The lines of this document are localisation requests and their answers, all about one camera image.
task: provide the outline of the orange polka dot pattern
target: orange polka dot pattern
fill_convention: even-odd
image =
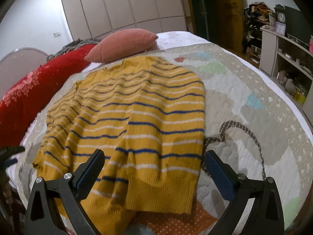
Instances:
[[[215,221],[217,219],[194,200],[191,215],[138,212],[132,223],[145,225],[156,235],[199,235]]]

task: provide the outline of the sweater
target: sweater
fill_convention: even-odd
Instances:
[[[190,214],[204,109],[195,73],[156,57],[125,59],[90,73],[51,107],[33,165],[53,180],[104,151],[104,168],[81,202],[101,234],[123,234],[136,211]]]

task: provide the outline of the wardrobe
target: wardrobe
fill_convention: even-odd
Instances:
[[[74,40],[103,39],[127,28],[186,31],[181,0],[62,0]]]

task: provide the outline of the doorway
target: doorway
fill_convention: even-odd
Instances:
[[[192,0],[197,35],[242,54],[244,0]]]

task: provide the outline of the clock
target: clock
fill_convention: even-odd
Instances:
[[[286,32],[286,25],[282,24],[280,22],[276,22],[275,25],[275,32],[281,34],[282,36],[285,36],[285,32]]]
[[[276,21],[285,24],[286,16],[285,16],[285,6],[280,4],[276,4],[275,13],[276,13]]]

